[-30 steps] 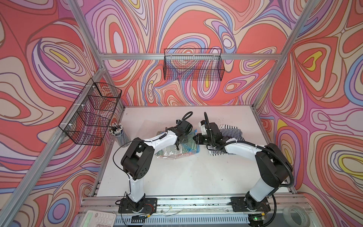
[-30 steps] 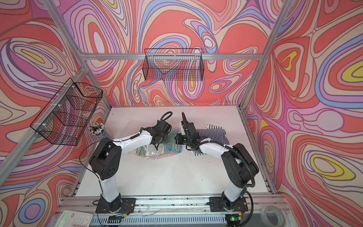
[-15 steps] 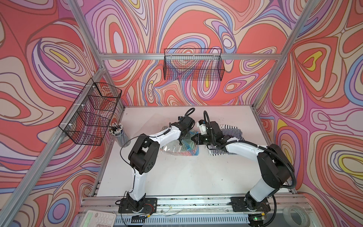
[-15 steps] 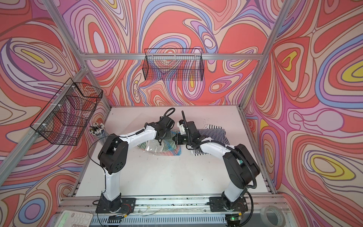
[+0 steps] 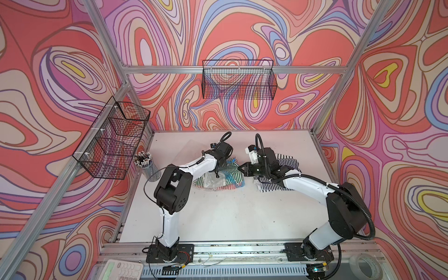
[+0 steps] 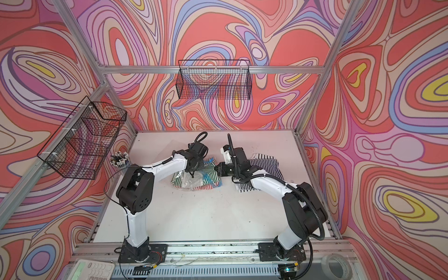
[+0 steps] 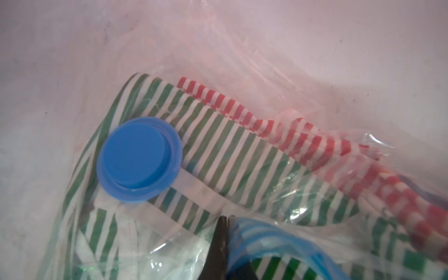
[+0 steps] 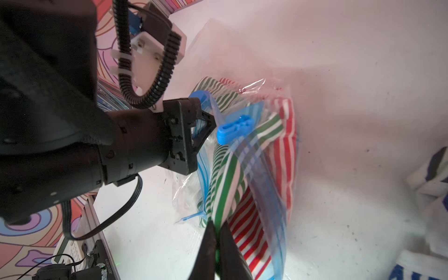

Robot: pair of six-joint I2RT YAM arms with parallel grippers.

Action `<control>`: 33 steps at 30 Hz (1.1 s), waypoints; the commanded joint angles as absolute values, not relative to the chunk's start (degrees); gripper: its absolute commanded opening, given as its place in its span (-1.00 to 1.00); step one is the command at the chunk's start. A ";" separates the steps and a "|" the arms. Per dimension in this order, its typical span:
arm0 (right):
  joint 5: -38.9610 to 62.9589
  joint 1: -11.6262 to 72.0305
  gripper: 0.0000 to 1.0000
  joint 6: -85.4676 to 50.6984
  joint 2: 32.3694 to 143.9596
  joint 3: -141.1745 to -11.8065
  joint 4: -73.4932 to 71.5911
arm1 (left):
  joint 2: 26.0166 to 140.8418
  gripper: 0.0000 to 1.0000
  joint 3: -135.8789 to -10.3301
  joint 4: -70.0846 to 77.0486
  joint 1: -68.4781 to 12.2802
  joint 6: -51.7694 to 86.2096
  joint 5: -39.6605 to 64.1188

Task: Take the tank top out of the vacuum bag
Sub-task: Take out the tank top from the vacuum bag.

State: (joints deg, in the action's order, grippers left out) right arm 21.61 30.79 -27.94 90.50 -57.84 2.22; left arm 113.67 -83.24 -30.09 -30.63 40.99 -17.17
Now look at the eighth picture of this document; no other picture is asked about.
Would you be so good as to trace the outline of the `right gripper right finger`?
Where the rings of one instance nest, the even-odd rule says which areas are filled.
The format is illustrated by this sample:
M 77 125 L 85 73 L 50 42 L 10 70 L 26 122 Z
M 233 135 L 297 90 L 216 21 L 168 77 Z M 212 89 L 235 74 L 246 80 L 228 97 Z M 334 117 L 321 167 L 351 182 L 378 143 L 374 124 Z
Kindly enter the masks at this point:
M 225 222 L 219 232 L 218 275 L 221 280 L 252 280 L 253 276 Z

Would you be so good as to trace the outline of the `clear vacuum bag blue zipper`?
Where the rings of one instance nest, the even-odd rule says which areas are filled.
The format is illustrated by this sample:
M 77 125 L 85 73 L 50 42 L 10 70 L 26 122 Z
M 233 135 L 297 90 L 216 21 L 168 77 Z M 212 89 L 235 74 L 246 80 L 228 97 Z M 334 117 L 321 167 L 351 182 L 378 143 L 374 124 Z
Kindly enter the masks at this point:
M 177 224 L 228 225 L 255 280 L 280 280 L 287 256 L 298 165 L 299 130 L 293 72 L 249 47 L 223 23 L 205 24 L 183 66 L 191 95 L 218 127 L 249 117 L 254 128 L 228 144 L 214 131 L 200 149 L 198 168 L 173 178 Z

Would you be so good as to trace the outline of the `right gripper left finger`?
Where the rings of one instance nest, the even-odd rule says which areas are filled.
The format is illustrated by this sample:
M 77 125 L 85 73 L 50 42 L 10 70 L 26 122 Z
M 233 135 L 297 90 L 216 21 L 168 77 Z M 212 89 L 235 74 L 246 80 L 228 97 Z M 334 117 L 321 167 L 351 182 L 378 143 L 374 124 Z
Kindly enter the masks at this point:
M 196 261 L 188 280 L 214 280 L 216 269 L 217 234 L 214 223 L 207 223 Z

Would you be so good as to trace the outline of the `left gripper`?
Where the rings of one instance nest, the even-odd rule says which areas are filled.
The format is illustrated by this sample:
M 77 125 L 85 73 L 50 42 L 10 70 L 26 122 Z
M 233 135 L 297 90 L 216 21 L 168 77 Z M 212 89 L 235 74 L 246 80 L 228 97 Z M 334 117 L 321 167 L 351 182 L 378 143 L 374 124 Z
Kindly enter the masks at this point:
M 199 98 L 165 100 L 163 109 L 163 119 L 168 128 L 169 152 L 162 167 L 189 175 L 197 170 L 196 154 L 217 127 L 215 118 L 201 110 Z

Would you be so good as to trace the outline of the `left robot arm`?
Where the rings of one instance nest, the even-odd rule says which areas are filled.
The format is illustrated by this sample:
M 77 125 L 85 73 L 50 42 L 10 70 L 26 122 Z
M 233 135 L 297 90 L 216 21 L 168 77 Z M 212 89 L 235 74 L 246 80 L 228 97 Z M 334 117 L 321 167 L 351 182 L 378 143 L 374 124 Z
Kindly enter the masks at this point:
M 154 166 L 189 175 L 216 129 L 199 98 L 164 100 L 182 36 L 155 9 L 113 1 L 119 89 L 128 110 L 97 105 L 93 1 L 1 2 L 1 218 L 25 225 L 106 184 L 136 181 L 131 198 L 80 236 L 94 237 L 121 218 L 142 191 L 140 172 Z

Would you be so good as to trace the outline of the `green white striped shirt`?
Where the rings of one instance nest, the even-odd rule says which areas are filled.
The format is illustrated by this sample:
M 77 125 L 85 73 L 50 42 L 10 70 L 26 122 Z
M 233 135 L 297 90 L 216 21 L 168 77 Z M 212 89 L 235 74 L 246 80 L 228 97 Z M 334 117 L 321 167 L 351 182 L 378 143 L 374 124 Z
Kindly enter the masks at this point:
M 194 88 L 205 92 L 202 105 L 211 113 L 217 126 L 253 120 L 254 127 L 246 136 L 238 136 L 228 144 L 218 140 L 215 129 L 198 156 L 198 181 L 203 198 L 198 202 L 199 226 L 212 221 L 216 230 L 235 213 L 248 189 L 247 174 L 254 161 L 285 131 L 280 111 L 258 93 L 238 93 L 211 77 L 205 77 Z

